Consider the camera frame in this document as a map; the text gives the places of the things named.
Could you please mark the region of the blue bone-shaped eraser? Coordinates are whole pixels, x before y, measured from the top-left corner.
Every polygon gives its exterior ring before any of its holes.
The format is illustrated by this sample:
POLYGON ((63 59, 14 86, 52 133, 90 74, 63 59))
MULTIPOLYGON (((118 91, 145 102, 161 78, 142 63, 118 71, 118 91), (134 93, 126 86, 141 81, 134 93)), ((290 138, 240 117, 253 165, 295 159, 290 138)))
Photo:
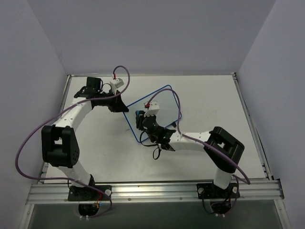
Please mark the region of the blue bone-shaped eraser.
POLYGON ((136 114, 136 117, 143 116, 143 115, 145 114, 145 111, 137 110, 137 111, 135 112, 135 114, 136 114))

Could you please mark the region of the blue framed small whiteboard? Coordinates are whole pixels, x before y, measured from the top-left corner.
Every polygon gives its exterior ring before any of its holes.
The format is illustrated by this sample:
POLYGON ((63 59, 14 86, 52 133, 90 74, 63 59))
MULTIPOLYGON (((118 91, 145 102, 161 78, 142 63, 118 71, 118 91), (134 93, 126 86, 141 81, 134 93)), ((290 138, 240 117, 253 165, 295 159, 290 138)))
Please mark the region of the blue framed small whiteboard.
POLYGON ((140 136, 141 131, 136 128, 136 111, 145 111, 145 104, 147 104, 154 94, 162 89, 164 89, 164 91, 156 95, 153 99, 160 107, 160 110, 156 115, 157 123, 162 127, 170 127, 174 122, 177 122, 178 118, 182 117, 182 113, 179 112, 178 101, 172 92, 172 86, 169 84, 135 100, 131 104, 127 105, 129 111, 124 112, 123 114, 137 143, 147 140, 148 136, 147 134, 140 136))

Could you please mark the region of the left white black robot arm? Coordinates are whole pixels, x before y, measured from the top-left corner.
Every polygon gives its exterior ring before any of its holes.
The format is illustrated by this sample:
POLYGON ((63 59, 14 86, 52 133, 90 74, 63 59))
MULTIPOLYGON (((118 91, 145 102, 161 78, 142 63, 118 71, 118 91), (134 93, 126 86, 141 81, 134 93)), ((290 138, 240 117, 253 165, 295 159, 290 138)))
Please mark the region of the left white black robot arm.
POLYGON ((106 106, 113 113, 129 111, 118 90, 124 85, 123 80, 113 78, 109 85, 109 91, 104 92, 100 78, 88 77, 86 85, 74 95, 72 109, 63 113, 53 125, 46 125, 41 130, 44 162, 72 179, 70 201, 93 200, 99 196, 93 176, 79 161, 80 148, 75 132, 82 120, 96 106, 106 106))

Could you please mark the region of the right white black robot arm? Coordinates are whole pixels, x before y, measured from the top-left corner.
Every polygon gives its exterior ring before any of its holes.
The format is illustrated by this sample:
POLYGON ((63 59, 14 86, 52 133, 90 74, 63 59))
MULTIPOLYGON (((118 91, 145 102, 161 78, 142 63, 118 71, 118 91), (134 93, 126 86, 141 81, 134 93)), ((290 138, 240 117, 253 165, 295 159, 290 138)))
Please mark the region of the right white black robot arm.
POLYGON ((191 150, 205 152, 217 167, 212 184, 212 192, 217 197, 229 191, 232 175, 235 173, 244 145, 225 129, 216 126, 210 132, 180 133, 158 125, 156 116, 145 116, 144 111, 136 111, 136 128, 146 133, 151 146, 164 151, 191 150))

